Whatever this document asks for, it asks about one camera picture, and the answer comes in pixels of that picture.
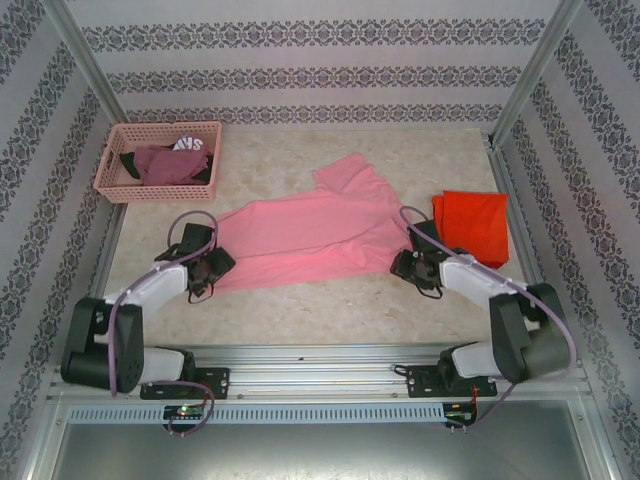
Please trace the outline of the aluminium corner post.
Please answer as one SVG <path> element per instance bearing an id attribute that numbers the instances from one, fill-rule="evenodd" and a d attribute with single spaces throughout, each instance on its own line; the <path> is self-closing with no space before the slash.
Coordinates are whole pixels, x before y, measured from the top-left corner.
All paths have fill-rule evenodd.
<path id="1" fill-rule="evenodd" d="M 129 121 L 66 0 L 41 0 L 53 25 L 112 123 Z"/>
<path id="2" fill-rule="evenodd" d="M 540 41 L 504 105 L 495 128 L 488 136 L 492 147 L 501 144 L 510 132 L 518 114 L 524 107 L 531 91 L 553 57 L 555 49 L 583 2 L 584 0 L 559 0 L 554 14 L 540 37 Z"/>

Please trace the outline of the pink plastic basket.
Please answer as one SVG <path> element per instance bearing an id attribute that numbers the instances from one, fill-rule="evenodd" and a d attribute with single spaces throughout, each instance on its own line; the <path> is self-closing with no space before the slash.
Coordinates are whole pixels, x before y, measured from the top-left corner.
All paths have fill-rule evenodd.
<path id="1" fill-rule="evenodd" d="M 204 185 L 145 186 L 126 171 L 120 160 L 122 154 L 137 147 L 167 146 L 190 133 L 204 140 L 213 157 L 209 181 Z M 118 123 L 109 133 L 93 187 L 113 204 L 212 200 L 216 196 L 221 134 L 219 121 Z"/>

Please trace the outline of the maroon t-shirt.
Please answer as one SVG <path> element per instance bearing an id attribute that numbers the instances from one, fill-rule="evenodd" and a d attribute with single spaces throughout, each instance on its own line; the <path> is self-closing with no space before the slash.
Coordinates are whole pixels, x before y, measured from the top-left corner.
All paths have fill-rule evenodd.
<path id="1" fill-rule="evenodd" d="M 197 184 L 195 176 L 208 167 L 204 150 L 137 147 L 133 164 L 144 186 Z"/>

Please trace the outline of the folded orange t-shirt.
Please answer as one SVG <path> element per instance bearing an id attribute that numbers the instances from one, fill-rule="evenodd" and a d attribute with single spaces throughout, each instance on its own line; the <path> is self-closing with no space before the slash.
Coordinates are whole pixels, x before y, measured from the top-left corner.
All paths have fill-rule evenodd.
<path id="1" fill-rule="evenodd" d="M 506 194 L 444 191 L 431 203 L 446 247 L 463 249 L 492 269 L 509 261 Z"/>

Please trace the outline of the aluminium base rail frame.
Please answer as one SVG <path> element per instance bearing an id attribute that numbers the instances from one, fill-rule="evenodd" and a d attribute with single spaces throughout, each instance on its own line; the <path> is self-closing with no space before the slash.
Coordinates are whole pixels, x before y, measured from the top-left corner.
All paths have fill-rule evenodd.
<path id="1" fill-rule="evenodd" d="M 198 366 L 230 369 L 227 403 L 382 402 L 408 397 L 406 380 L 393 366 L 435 363 L 451 343 L 361 345 L 180 345 Z M 139 389 L 111 397 L 108 391 L 63 382 L 56 367 L 47 402 L 69 404 L 140 400 Z M 519 384 L 507 400 L 574 400 L 593 396 L 581 361 L 562 379 Z"/>

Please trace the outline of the clothes in basket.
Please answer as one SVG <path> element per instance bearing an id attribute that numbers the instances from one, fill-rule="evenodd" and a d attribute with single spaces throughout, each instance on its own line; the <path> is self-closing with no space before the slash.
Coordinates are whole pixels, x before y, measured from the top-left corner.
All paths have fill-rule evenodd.
<path id="1" fill-rule="evenodd" d="M 167 147 L 167 148 L 172 148 L 174 150 L 178 150 L 178 149 L 204 150 L 208 158 L 208 167 L 204 171 L 202 171 L 200 174 L 195 176 L 195 179 L 199 180 L 199 183 L 189 184 L 189 185 L 205 185 L 209 183 L 212 176 L 212 172 L 213 172 L 214 156 L 208 152 L 207 145 L 202 138 L 192 134 L 185 134 L 185 135 L 182 135 L 174 144 L 171 144 L 169 146 L 151 145 L 151 146 L 140 146 L 140 147 L 152 147 L 152 146 Z M 140 180 L 139 173 L 137 172 L 133 164 L 134 151 L 120 154 L 119 159 L 121 164 L 125 168 L 126 172 L 133 179 Z"/>

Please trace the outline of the pink t-shirt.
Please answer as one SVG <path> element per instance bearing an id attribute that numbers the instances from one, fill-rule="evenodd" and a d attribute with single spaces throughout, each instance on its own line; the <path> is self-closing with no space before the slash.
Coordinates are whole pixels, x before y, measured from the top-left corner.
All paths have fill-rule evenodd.
<path id="1" fill-rule="evenodd" d="M 219 217 L 236 264 L 217 294 L 387 273 L 409 239 L 392 186 L 356 153 L 314 171 L 313 189 Z"/>

